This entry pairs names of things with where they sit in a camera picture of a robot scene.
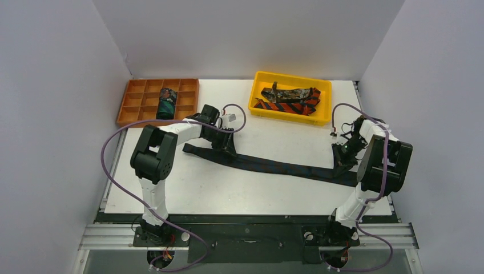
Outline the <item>navy striped tie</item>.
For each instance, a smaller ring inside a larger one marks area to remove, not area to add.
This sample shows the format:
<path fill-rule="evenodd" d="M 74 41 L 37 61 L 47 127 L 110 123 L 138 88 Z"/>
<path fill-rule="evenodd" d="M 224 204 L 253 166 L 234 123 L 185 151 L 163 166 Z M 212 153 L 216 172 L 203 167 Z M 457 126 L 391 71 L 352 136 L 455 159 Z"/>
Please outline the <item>navy striped tie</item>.
<path fill-rule="evenodd" d="M 195 155 L 212 163 L 239 170 L 295 176 L 298 178 L 317 180 L 348 187 L 356 187 L 358 184 L 357 174 L 352 171 L 337 175 L 336 172 L 330 168 L 278 162 L 275 160 L 239 154 L 235 150 L 216 150 L 214 148 L 197 147 L 188 143 L 184 145 L 183 152 Z"/>

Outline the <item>yellow plastic tray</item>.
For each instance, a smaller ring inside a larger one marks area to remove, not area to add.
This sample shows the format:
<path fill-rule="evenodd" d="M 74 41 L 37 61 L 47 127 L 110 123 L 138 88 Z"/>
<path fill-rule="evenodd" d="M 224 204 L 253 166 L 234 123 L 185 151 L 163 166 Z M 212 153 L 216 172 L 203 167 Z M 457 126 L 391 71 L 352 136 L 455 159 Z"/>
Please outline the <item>yellow plastic tray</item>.
<path fill-rule="evenodd" d="M 272 87 L 278 83 L 280 89 L 316 88 L 321 91 L 320 102 L 316 106 L 316 112 L 309 116 L 284 113 L 273 110 L 254 108 L 256 98 L 262 98 L 261 91 L 265 87 Z M 332 84 L 327 80 L 307 78 L 295 75 L 279 74 L 275 72 L 258 71 L 249 97 L 248 109 L 254 116 L 284 120 L 287 122 L 305 123 L 315 126 L 324 126 L 332 118 Z"/>

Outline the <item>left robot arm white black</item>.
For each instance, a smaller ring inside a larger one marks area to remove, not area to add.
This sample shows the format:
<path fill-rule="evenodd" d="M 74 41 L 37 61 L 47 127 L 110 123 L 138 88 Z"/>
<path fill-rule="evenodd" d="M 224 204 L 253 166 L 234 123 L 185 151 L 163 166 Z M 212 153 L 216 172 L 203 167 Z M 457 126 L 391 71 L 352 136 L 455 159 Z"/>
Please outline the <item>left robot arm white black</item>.
<path fill-rule="evenodd" d="M 215 151 L 234 156 L 232 125 L 236 119 L 235 114 L 205 105 L 202 112 L 173 124 L 143 127 L 130 165 L 142 188 L 142 234 L 155 245 L 164 245 L 172 239 L 174 228 L 167 224 L 166 180 L 173 169 L 177 147 L 202 138 L 209 141 Z"/>

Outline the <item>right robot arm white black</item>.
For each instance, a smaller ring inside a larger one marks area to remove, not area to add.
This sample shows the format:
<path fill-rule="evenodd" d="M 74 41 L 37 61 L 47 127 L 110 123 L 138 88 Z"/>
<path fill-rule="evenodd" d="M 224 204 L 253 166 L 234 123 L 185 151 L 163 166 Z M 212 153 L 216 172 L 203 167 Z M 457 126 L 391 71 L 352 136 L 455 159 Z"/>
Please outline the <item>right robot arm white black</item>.
<path fill-rule="evenodd" d="M 413 147 L 393 136 L 381 119 L 358 117 L 345 134 L 332 131 L 333 170 L 336 177 L 357 167 L 357 184 L 346 202 L 337 207 L 322 228 L 330 245 L 358 239 L 357 223 L 377 200 L 398 192 L 404 183 Z"/>

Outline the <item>orange black striped tie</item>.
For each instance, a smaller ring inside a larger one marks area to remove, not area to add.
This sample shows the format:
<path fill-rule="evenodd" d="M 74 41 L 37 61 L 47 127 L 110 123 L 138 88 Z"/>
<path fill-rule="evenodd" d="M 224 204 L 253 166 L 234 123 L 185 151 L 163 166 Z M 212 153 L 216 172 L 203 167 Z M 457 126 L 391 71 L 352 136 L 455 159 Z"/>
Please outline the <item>orange black striped tie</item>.
<path fill-rule="evenodd" d="M 256 98 L 254 108 L 309 116 L 310 114 L 316 112 L 316 106 L 320 102 L 320 95 L 321 91 L 313 88 L 312 95 L 302 103 L 271 103 L 263 97 Z"/>

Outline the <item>rolled green patterned tie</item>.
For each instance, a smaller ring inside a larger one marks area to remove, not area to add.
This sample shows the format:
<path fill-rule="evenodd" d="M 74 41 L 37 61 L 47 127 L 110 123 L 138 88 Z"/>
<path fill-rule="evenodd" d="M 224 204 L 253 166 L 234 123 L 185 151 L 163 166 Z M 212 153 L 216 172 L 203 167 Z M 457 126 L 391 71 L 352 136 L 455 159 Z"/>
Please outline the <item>rolled green patterned tie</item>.
<path fill-rule="evenodd" d="M 158 109 L 156 119 L 171 120 L 175 116 L 175 105 L 177 101 L 177 92 L 171 88 L 162 88 L 160 90 Z"/>

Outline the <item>orange wooden divider tray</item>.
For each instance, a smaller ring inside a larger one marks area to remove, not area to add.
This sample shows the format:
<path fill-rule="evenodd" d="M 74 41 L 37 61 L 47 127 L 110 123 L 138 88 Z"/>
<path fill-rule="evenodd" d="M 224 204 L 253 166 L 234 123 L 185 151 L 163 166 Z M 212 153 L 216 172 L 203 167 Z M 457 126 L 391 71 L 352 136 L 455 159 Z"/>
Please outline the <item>orange wooden divider tray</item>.
<path fill-rule="evenodd" d="M 118 126 L 141 120 L 156 119 L 160 90 L 171 88 L 177 92 L 175 116 L 173 119 L 184 119 L 197 112 L 199 80 L 197 78 L 154 78 L 130 79 L 124 91 L 121 107 L 117 117 Z M 168 124 L 169 120 L 158 119 L 154 125 Z"/>

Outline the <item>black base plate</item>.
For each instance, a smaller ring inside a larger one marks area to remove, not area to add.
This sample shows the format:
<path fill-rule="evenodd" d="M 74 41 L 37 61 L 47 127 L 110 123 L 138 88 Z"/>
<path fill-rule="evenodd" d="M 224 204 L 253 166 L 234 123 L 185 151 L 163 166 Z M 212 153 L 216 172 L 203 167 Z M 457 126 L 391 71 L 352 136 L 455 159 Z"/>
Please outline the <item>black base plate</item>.
<path fill-rule="evenodd" d="M 151 268 L 163 269 L 185 254 L 187 264 L 285 263 L 329 264 L 346 267 L 357 251 L 380 251 L 382 258 L 370 265 L 388 264 L 396 249 L 385 239 L 367 233 L 361 224 L 394 224 L 390 217 L 365 217 L 356 227 L 358 239 L 349 244 L 330 245 L 324 237 L 330 215 L 173 215 L 172 239 L 158 243 L 142 234 L 141 218 L 129 224 L 135 244 L 148 244 L 161 250 L 135 250 L 146 254 Z"/>

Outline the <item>aluminium frame rail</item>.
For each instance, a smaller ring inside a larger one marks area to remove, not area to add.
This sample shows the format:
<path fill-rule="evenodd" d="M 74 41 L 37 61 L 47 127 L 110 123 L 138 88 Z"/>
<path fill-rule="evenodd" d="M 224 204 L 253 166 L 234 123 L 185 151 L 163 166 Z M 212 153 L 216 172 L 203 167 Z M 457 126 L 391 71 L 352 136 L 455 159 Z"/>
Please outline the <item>aluminium frame rail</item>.
<path fill-rule="evenodd" d="M 377 235 L 388 241 L 394 249 L 418 249 L 417 238 L 410 223 L 361 224 L 367 233 Z M 88 225 L 82 236 L 78 250 L 154 250 L 148 244 L 135 244 L 137 238 L 129 224 L 92 224 Z"/>

